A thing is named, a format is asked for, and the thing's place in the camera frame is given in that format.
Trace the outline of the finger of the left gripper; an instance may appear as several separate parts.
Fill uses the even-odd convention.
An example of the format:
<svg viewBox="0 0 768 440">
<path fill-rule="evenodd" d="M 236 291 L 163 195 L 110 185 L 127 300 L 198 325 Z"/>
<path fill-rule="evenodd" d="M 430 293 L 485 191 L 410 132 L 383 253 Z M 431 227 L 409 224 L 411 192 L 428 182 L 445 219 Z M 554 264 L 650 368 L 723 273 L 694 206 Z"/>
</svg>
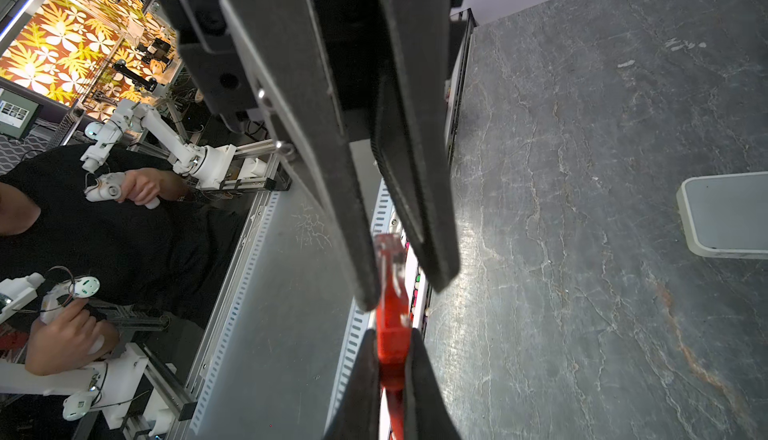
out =
<svg viewBox="0 0 768 440">
<path fill-rule="evenodd" d="M 436 291 L 460 270 L 444 129 L 450 0 L 378 0 L 385 40 L 371 144 Z"/>
</svg>

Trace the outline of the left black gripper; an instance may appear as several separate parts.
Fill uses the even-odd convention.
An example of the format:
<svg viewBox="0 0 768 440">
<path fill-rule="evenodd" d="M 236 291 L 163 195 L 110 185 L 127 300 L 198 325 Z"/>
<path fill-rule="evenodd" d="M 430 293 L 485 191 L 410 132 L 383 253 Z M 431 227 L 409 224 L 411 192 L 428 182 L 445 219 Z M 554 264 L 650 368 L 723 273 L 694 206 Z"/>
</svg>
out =
<svg viewBox="0 0 768 440">
<path fill-rule="evenodd" d="M 211 113 L 243 133 L 262 120 L 258 101 L 272 138 L 292 147 L 281 159 L 284 167 L 330 222 L 343 276 L 359 308 L 375 309 L 381 285 L 346 131 L 366 134 L 371 123 L 378 1 L 159 3 Z"/>
</svg>

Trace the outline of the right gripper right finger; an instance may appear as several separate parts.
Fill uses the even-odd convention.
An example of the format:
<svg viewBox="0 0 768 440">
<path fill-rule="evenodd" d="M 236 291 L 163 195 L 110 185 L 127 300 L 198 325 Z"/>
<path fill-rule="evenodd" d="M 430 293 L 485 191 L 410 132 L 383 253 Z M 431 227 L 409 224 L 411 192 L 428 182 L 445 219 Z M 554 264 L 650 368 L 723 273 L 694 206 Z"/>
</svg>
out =
<svg viewBox="0 0 768 440">
<path fill-rule="evenodd" d="M 421 332 L 411 330 L 403 397 L 406 439 L 460 440 L 446 409 Z"/>
</svg>

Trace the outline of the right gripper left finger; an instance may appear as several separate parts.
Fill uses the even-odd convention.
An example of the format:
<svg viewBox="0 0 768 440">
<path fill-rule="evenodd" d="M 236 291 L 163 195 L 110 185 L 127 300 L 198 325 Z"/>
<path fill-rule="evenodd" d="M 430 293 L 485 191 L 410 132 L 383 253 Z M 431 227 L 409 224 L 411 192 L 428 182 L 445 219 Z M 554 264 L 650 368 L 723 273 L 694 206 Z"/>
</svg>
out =
<svg viewBox="0 0 768 440">
<path fill-rule="evenodd" d="M 369 329 L 362 338 L 339 409 L 323 439 L 376 440 L 380 404 L 381 388 L 376 333 Z"/>
</svg>

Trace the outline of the white network switch box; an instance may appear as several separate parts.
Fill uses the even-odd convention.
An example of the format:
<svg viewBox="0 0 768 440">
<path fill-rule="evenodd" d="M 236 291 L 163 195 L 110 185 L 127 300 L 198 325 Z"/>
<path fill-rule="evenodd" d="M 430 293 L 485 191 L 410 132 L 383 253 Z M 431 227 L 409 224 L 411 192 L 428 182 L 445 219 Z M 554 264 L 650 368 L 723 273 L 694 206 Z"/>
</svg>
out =
<svg viewBox="0 0 768 440">
<path fill-rule="evenodd" d="M 677 191 L 688 249 L 705 258 L 767 258 L 767 174 L 693 177 Z"/>
</svg>

